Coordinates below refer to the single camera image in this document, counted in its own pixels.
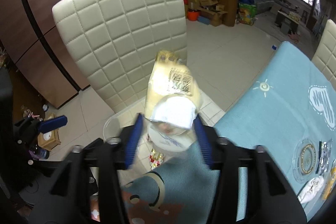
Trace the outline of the yellow white snack bag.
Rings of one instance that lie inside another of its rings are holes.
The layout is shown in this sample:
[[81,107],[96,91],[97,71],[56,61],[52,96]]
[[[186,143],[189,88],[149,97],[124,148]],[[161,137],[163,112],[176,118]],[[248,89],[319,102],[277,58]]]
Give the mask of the yellow white snack bag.
[[190,130],[202,106],[201,91],[189,68],[174,52],[160,50],[151,72],[144,117],[167,135]]

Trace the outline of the wooden tissue box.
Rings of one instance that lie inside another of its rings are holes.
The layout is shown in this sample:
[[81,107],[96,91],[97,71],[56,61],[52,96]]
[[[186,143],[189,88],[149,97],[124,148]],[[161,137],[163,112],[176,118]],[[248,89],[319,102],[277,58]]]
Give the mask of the wooden tissue box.
[[[43,121],[52,118],[56,118],[56,115],[54,113],[50,113],[48,116],[46,116],[46,119]],[[61,141],[59,138],[59,129],[50,131],[48,133],[39,133],[38,135],[38,146],[49,152],[51,152],[55,147],[57,147],[60,144]]]

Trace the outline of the clear round glass coaster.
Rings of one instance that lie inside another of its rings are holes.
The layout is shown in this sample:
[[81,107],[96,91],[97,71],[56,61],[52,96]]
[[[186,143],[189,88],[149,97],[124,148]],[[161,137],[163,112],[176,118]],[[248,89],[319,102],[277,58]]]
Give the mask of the clear round glass coaster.
[[317,150],[309,139],[302,139],[295,148],[292,171],[296,182],[304,183],[315,176],[317,169]]

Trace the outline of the red yellow candy wrapper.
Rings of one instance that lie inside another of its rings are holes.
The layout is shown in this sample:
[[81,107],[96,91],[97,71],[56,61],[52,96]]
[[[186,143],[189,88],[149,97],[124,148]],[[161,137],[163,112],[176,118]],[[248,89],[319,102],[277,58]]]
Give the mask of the red yellow candy wrapper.
[[149,155],[150,169],[153,170],[160,166],[163,163],[164,157],[165,156],[163,153],[160,153],[159,151],[152,148]]

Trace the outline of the small yellow snack wrapper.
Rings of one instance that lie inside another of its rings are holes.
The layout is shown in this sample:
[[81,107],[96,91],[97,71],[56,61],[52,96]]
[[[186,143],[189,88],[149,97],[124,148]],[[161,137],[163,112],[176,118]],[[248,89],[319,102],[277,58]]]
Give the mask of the small yellow snack wrapper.
[[329,195],[331,194],[331,191],[335,184],[335,173],[336,173],[336,166],[335,166],[335,160],[334,160],[331,165],[330,172],[326,176],[325,187],[322,192],[323,201],[326,201]]

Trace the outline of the silver foil blister pack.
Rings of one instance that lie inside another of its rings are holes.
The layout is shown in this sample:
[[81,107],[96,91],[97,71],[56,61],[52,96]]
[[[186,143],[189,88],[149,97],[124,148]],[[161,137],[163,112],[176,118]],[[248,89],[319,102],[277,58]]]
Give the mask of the silver foil blister pack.
[[333,139],[319,142],[319,159],[318,159],[317,174],[324,174],[327,172],[332,147],[333,147]]

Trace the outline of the brown wooden cabinet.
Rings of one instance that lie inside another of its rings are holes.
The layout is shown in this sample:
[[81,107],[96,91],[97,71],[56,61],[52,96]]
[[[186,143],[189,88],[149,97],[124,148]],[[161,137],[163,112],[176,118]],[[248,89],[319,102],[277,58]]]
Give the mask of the brown wooden cabinet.
[[1,0],[1,43],[35,90],[58,109],[89,83],[70,57],[52,7],[60,0]]

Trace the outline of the light blue tablecloth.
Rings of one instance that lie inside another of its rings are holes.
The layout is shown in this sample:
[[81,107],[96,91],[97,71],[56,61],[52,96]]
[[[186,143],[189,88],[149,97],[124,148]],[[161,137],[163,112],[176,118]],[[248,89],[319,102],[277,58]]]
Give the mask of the light blue tablecloth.
[[282,43],[234,107],[191,145],[123,190],[130,223],[306,223],[299,195],[319,143],[335,144],[335,90]]

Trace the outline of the cream chair left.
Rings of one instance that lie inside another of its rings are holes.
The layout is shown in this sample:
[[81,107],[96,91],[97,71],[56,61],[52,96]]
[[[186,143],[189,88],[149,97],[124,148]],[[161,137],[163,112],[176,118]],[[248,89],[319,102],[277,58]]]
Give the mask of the cream chair left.
[[187,60],[183,0],[61,0],[52,15],[73,61],[116,113],[146,95],[159,51]]

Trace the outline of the cream chair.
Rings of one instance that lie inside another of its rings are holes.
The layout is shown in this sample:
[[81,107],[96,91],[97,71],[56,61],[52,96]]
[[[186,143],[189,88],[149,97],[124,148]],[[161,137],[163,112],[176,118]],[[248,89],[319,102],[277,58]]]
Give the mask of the cream chair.
[[61,0],[52,15],[73,61],[116,113],[146,95],[159,51],[187,60],[183,0]]
[[311,61],[335,89],[336,24],[331,19],[328,19],[326,22],[318,48]]

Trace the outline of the cream chair far centre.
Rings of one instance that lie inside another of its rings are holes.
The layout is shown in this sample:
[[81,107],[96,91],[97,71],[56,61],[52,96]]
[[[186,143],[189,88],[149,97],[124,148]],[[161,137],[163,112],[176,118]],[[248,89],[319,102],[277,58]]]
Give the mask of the cream chair far centre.
[[318,48],[311,61],[335,89],[336,24],[331,19],[328,19],[326,22]]

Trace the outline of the low coffee table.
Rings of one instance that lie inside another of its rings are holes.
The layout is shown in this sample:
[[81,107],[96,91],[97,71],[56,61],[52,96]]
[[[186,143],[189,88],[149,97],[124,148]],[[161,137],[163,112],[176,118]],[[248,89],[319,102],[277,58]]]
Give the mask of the low coffee table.
[[282,10],[278,10],[274,23],[280,28],[282,27],[282,24],[285,23],[289,26],[291,31],[298,31],[299,20],[293,19],[291,16],[289,16],[289,14],[286,14]]

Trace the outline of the green printed bag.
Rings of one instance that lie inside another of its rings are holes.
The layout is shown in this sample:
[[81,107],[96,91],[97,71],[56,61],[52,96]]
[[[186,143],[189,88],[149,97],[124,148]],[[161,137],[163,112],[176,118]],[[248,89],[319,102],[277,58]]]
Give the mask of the green printed bag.
[[256,12],[257,12],[256,5],[239,3],[238,22],[253,26],[255,23]]

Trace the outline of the pile of cardboard boxes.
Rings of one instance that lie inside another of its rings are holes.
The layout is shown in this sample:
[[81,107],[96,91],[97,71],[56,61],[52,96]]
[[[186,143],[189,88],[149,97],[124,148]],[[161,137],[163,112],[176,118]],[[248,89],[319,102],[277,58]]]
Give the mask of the pile of cardboard boxes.
[[214,27],[223,24],[226,15],[225,6],[219,0],[186,0],[188,11],[199,11],[198,22]]

